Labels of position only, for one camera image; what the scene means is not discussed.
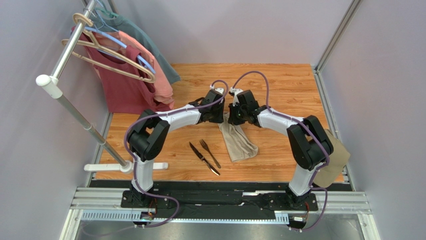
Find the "silver fork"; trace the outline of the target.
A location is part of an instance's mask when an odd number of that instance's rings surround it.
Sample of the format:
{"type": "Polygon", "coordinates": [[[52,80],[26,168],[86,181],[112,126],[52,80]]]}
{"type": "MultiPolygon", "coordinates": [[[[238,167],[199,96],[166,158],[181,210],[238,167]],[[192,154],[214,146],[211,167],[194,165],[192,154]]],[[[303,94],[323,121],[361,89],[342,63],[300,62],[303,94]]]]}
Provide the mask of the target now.
{"type": "Polygon", "coordinates": [[[218,162],[218,160],[215,158],[215,156],[212,154],[212,152],[211,152],[211,150],[209,149],[209,146],[207,145],[207,143],[206,143],[203,139],[201,139],[199,142],[200,142],[200,145],[202,146],[202,148],[203,148],[204,150],[206,150],[206,151],[209,153],[209,155],[212,157],[212,159],[213,159],[214,163],[216,164],[216,166],[217,166],[219,169],[221,169],[221,168],[222,168],[222,166],[220,165],[220,163],[218,162]]]}

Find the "beige cloth napkin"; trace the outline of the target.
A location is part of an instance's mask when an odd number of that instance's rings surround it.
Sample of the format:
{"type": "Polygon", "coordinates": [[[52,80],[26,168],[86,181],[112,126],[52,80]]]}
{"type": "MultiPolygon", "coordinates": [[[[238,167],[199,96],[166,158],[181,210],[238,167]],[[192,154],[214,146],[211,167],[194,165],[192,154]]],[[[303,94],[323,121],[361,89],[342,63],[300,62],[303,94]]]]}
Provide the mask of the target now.
{"type": "Polygon", "coordinates": [[[223,114],[223,123],[218,123],[218,128],[232,163],[254,158],[258,155],[259,148],[253,144],[239,125],[228,123],[230,113],[223,114]]]}

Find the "silver table knife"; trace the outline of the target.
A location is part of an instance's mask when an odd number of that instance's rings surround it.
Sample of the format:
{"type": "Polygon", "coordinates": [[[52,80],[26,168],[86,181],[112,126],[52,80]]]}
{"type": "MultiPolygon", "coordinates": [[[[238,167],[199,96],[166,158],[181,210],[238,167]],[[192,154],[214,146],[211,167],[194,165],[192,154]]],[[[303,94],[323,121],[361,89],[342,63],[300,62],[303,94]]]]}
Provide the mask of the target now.
{"type": "Polygon", "coordinates": [[[220,176],[221,174],[219,173],[219,171],[211,164],[209,163],[206,158],[196,149],[196,147],[189,142],[189,146],[192,149],[192,151],[194,152],[194,154],[209,168],[209,170],[214,173],[217,176],[220,176]]]}

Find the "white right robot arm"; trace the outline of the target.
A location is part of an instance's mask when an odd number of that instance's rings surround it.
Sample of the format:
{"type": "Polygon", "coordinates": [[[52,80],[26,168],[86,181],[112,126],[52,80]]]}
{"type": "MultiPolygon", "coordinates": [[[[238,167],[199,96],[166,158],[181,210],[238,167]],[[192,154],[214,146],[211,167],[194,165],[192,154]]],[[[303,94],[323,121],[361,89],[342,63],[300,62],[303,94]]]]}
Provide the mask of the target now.
{"type": "Polygon", "coordinates": [[[249,123],[288,138],[296,168],[285,189],[284,202],[290,208],[302,206],[311,193],[318,170],[329,163],[334,151],[319,119],[314,115],[295,117],[267,105],[260,106],[250,90],[232,88],[229,93],[233,96],[229,104],[230,124],[249,123]]]}

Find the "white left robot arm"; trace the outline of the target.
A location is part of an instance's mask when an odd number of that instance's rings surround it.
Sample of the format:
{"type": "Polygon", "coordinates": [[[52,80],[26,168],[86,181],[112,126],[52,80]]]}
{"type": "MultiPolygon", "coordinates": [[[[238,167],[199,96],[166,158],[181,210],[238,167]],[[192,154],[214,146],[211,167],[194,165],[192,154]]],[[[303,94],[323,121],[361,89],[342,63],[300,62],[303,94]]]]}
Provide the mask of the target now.
{"type": "Polygon", "coordinates": [[[223,88],[211,87],[205,97],[170,111],[145,110],[126,131],[126,150],[133,157],[131,187],[122,194],[121,207],[147,208],[158,198],[153,193],[155,158],[169,132],[204,122],[222,123],[225,104],[223,88]]]}

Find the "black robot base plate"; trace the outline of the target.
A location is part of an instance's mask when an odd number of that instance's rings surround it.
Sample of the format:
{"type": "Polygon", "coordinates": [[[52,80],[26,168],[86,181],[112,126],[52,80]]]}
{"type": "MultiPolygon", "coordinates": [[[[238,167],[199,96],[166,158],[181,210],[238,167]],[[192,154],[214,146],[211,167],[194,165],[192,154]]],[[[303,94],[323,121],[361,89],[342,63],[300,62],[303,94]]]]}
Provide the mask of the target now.
{"type": "Polygon", "coordinates": [[[160,191],[159,198],[153,198],[141,193],[126,190],[121,197],[122,208],[152,208],[172,209],[180,206],[257,206],[272,211],[318,211],[316,196],[311,193],[307,199],[299,204],[290,204],[285,192],[244,192],[225,190],[195,190],[195,191],[160,191]]]}

